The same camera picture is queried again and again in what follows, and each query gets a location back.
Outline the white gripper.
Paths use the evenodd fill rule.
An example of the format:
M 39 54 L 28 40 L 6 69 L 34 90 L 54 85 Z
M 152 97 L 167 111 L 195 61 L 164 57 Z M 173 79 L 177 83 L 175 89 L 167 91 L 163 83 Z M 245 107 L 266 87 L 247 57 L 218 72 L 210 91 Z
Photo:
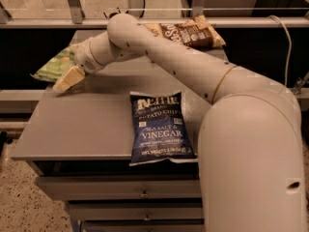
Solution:
M 67 69 L 53 85 L 52 90 L 55 93 L 68 91 L 69 88 L 85 78 L 85 72 L 97 73 L 103 69 L 103 65 L 100 65 L 93 56 L 90 44 L 91 39 L 88 39 L 72 46 L 74 61 L 80 68 L 73 66 Z

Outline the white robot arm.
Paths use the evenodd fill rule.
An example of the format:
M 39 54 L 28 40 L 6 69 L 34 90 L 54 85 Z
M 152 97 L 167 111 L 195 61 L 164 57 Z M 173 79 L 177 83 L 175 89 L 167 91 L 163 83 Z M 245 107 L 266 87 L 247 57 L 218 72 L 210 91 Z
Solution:
M 145 55 L 211 104 L 198 137 L 206 232 L 308 232 L 301 111 L 283 84 L 151 32 L 130 14 L 116 14 L 106 32 L 75 50 L 84 73 Z

